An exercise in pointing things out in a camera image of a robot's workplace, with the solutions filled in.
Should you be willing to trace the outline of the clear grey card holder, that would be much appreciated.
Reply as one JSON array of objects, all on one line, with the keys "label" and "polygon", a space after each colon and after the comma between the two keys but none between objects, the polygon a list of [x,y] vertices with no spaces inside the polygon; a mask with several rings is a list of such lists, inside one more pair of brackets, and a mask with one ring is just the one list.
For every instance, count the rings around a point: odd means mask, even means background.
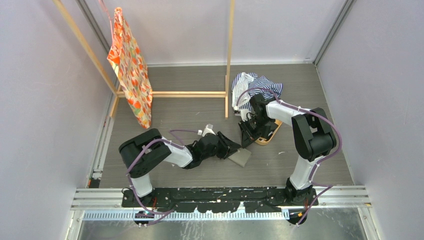
[{"label": "clear grey card holder", "polygon": [[240,167],[244,168],[248,160],[250,159],[251,155],[252,155],[251,151],[244,148],[239,148],[234,154],[230,155],[228,159],[236,163]]}]

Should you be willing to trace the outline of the yellow oval tray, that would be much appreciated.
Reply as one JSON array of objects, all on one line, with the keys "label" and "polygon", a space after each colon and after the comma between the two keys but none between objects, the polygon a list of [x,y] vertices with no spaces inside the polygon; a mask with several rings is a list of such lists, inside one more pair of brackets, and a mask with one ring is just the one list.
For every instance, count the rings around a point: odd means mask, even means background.
[{"label": "yellow oval tray", "polygon": [[275,136],[275,134],[277,133],[277,131],[279,130],[280,126],[283,124],[282,121],[276,119],[270,128],[270,132],[268,134],[268,136],[266,138],[264,137],[259,137],[255,143],[260,145],[260,146],[266,146],[270,143],[270,141],[273,139],[273,137]]}]

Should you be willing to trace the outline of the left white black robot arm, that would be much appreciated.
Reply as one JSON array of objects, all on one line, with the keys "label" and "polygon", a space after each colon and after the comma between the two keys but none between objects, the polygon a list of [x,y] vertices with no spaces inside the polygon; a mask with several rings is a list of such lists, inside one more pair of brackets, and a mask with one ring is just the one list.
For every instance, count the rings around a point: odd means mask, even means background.
[{"label": "left white black robot arm", "polygon": [[150,171],[160,163],[168,162],[190,170],[209,158],[225,160],[241,148],[220,131],[208,132],[191,144],[180,145],[162,136],[157,128],[152,128],[122,143],[118,152],[127,168],[126,176],[135,202],[148,207],[154,199]]}]

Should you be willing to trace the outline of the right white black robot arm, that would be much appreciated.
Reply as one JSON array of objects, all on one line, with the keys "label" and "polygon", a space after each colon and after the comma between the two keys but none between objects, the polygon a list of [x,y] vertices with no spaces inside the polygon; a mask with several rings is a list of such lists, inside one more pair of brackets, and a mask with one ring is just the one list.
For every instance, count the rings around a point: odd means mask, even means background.
[{"label": "right white black robot arm", "polygon": [[290,126],[298,159],[283,196],[290,205],[306,203],[313,196],[313,177],[319,164],[337,145],[332,123],[322,108],[295,107],[280,99],[265,100],[261,94],[249,102],[253,113],[247,113],[247,119],[238,124],[242,147],[267,137],[276,120]]}]

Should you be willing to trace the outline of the blue white striped cloth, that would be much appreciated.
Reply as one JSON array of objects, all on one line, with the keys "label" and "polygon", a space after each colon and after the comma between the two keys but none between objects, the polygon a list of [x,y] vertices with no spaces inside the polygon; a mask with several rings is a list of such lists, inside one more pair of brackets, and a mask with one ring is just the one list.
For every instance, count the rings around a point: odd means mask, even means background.
[{"label": "blue white striped cloth", "polygon": [[274,100],[274,94],[264,89],[271,90],[280,97],[283,92],[283,84],[272,82],[265,76],[258,76],[254,72],[238,73],[231,83],[233,110],[251,111],[252,106],[249,101],[256,94],[261,94],[265,100]]}]

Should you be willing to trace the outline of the orange floral cloth bag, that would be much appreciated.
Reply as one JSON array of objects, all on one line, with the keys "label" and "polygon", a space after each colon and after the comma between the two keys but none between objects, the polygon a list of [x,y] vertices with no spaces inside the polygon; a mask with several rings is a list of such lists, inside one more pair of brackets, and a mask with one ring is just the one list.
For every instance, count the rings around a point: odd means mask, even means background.
[{"label": "orange floral cloth bag", "polygon": [[114,10],[112,45],[107,60],[139,125],[148,129],[153,102],[148,66],[120,7]]}]

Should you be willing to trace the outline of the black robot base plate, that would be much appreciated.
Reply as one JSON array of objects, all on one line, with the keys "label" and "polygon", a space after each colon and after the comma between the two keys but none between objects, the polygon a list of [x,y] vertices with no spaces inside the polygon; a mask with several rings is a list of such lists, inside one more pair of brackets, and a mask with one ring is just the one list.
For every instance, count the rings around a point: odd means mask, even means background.
[{"label": "black robot base plate", "polygon": [[146,196],[137,198],[133,190],[121,190],[123,208],[152,208],[166,213],[275,213],[282,207],[305,210],[318,205],[315,189],[300,197],[291,197],[284,187],[157,187]]}]

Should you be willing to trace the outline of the wooden rack frame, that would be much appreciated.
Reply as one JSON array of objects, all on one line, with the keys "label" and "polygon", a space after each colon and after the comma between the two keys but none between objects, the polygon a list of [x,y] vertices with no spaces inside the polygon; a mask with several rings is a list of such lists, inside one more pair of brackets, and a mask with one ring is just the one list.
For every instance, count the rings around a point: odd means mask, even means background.
[{"label": "wooden rack frame", "polygon": [[[60,12],[61,16],[66,21],[67,25],[79,41],[84,51],[89,56],[91,62],[96,67],[97,71],[111,90],[114,96],[114,102],[109,110],[109,116],[115,117],[116,108],[119,103],[119,99],[124,98],[124,92],[121,91],[120,87],[116,87],[112,82],[111,78],[106,73],[100,60],[97,58],[93,49],[90,47],[88,41],[84,37],[83,33],[77,26],[76,22],[72,18],[69,11],[66,9],[62,1],[54,0],[54,5]],[[229,117],[229,91],[230,91],[230,72],[231,72],[231,57],[232,57],[232,45],[233,45],[233,32],[234,32],[234,16],[235,16],[236,2],[234,0],[229,1],[229,22],[228,22],[228,41],[227,41],[227,57],[226,57],[226,74],[225,74],[225,90],[224,91],[152,91],[152,95],[155,98],[207,98],[207,99],[224,99],[225,110],[224,115],[227,119]]]}]

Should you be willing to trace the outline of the aluminium rail frame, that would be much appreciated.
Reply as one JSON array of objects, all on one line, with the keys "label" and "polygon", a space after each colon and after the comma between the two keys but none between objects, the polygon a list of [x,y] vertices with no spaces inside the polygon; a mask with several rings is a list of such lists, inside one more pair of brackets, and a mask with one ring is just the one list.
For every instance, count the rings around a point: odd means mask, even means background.
[{"label": "aluminium rail frame", "polygon": [[68,240],[379,240],[364,186],[314,187],[318,201],[306,209],[278,212],[158,212],[122,207],[124,188],[79,188],[72,204]]}]

